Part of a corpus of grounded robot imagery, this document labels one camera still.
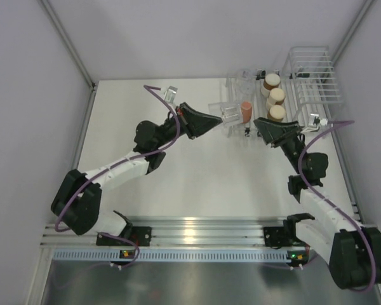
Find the steel cup brown band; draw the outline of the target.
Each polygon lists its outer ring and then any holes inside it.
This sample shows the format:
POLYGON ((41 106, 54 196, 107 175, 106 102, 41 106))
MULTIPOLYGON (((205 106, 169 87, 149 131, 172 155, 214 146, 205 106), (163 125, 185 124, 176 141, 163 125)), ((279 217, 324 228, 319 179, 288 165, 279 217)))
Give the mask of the steel cup brown band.
POLYGON ((264 77, 264 82, 261 86, 260 92, 264 97, 268 97, 271 90, 278 88, 281 82, 281 78, 276 73, 266 74, 264 77))
POLYGON ((273 105, 267 112, 267 118, 272 121, 282 122, 286 117, 286 110, 281 105, 273 105))
POLYGON ((286 94, 283 89, 273 88, 267 97, 266 106, 267 108, 271 108, 274 105, 283 105, 285 98, 286 94))

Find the clear plastic cup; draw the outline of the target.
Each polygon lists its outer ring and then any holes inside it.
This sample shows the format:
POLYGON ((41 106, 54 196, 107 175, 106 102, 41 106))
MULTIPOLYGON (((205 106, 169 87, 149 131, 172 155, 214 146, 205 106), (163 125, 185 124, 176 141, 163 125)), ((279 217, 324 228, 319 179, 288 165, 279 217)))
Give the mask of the clear plastic cup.
POLYGON ((236 103, 219 102, 208 104, 209 113, 212 116, 217 116, 222 120, 225 127, 241 124, 243 115, 241 106, 236 103))
POLYGON ((237 72, 237 78, 240 81, 251 81, 254 78, 254 73, 251 69, 240 69, 237 72))
POLYGON ((255 94, 255 80, 240 80, 236 81, 236 101, 242 102, 252 102, 255 94))

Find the orange white ceramic mug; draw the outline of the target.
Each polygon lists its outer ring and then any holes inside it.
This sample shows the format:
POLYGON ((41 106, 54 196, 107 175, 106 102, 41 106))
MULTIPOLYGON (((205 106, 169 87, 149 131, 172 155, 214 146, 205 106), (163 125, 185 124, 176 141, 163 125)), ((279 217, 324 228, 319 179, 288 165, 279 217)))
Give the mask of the orange white ceramic mug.
POLYGON ((244 101, 241 103, 241 112, 242 112, 242 117, 243 117, 243 124, 247 124, 250 122, 251 117, 252 117, 252 111, 253 111, 253 106, 252 106, 251 102, 244 101))

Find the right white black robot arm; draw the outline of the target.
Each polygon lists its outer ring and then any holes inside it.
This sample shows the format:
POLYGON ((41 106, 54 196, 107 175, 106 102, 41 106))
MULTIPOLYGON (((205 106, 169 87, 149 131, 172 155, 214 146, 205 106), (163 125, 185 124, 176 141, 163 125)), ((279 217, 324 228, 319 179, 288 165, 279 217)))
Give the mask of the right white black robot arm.
POLYGON ((285 240, 310 246, 328 265, 341 289, 367 292, 381 284, 381 232, 366 227, 321 192, 328 156, 308 149, 327 134, 351 121, 328 122, 327 129, 305 142, 298 122, 281 123, 257 118, 254 124, 265 144, 280 147, 296 171, 288 178, 288 191, 305 210, 284 221, 285 240))

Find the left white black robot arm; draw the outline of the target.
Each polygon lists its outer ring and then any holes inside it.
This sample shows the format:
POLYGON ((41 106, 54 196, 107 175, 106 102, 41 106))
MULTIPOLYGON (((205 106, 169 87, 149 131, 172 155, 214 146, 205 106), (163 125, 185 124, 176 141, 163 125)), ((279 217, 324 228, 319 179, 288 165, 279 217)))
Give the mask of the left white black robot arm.
POLYGON ((108 210, 102 196, 129 180, 150 174, 164 160, 164 146, 182 135, 193 140, 222 124, 217 116, 195 111, 183 102, 162 125, 141 121, 135 130, 135 147, 126 156, 88 172, 67 173, 51 204, 51 211, 76 235, 96 232, 110 235, 118 245, 132 237, 132 223, 117 210, 108 210))

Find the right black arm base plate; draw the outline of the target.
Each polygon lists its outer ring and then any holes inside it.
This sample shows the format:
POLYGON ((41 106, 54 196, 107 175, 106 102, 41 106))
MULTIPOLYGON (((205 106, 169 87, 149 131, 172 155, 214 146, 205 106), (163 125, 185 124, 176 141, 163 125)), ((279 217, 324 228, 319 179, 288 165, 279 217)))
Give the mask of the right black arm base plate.
POLYGON ((264 227, 263 232, 266 247, 277 250, 290 244, 284 227, 264 227))

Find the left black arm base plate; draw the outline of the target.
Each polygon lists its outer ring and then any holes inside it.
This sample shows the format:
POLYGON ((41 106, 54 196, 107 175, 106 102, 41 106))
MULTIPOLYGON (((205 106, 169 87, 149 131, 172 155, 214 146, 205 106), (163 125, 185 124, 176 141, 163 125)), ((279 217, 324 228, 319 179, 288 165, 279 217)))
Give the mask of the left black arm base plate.
MULTIPOLYGON (((139 247, 149 247, 152 238, 152 228, 149 226, 129 226, 119 235, 120 238, 126 238, 139 247)), ((121 247, 128 243, 116 240, 114 238, 97 236, 96 246, 121 247)))

